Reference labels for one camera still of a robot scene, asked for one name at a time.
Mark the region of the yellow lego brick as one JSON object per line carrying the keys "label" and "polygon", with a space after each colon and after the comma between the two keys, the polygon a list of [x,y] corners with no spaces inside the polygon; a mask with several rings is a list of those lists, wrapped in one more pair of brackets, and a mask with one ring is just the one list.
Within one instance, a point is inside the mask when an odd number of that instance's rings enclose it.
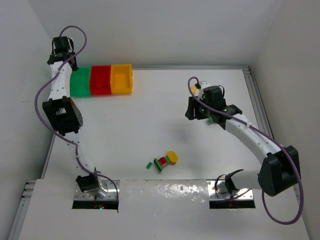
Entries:
{"label": "yellow lego brick", "polygon": [[191,89],[191,92],[196,96],[197,94],[198,94],[198,92],[199,92],[199,90],[198,90],[198,88],[195,86],[195,85],[192,85],[191,87],[190,87],[190,89]]}

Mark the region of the multicolour lego assembly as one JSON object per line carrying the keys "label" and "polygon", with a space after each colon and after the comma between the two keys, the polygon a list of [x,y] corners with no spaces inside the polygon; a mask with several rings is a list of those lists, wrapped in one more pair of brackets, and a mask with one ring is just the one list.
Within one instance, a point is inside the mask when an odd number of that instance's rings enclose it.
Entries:
{"label": "multicolour lego assembly", "polygon": [[178,162],[178,155],[174,151],[168,151],[167,154],[161,158],[155,158],[153,163],[159,173],[168,165],[175,165]]}

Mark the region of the small green lego plate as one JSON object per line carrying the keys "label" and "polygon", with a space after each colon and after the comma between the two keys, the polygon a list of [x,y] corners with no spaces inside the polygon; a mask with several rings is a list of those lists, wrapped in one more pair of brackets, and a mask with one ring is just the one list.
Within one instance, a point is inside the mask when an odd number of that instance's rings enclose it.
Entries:
{"label": "small green lego plate", "polygon": [[152,163],[152,162],[149,162],[149,163],[147,164],[146,168],[147,168],[147,169],[150,169],[152,165],[153,165],[153,163]]}

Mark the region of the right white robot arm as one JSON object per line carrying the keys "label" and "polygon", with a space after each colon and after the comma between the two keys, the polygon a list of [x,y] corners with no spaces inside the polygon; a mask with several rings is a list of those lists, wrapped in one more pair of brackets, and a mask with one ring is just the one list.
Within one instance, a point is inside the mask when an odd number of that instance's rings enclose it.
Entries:
{"label": "right white robot arm", "polygon": [[297,184],[298,180],[293,167],[300,167],[298,151],[293,146],[285,148],[292,158],[289,162],[280,147],[264,135],[252,129],[252,125],[235,105],[228,105],[224,98],[224,89],[211,86],[208,82],[197,83],[191,91],[199,91],[196,97],[188,98],[185,116],[189,120],[211,119],[225,131],[242,142],[261,163],[259,172],[243,169],[235,170],[225,176],[222,194],[232,194],[242,188],[261,189],[265,194],[274,197]]}

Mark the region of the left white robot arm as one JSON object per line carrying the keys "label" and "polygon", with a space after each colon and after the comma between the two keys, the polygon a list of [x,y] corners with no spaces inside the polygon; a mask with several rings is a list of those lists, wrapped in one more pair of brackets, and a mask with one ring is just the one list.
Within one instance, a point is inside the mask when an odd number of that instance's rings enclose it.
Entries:
{"label": "left white robot arm", "polygon": [[75,181],[79,189],[83,193],[94,195],[101,186],[96,167],[81,153],[80,133],[83,117],[70,94],[71,75],[78,70],[75,54],[72,38],[53,38],[47,63],[54,80],[51,82],[48,100],[42,103],[42,108],[53,130],[67,139],[66,143],[76,167]]}

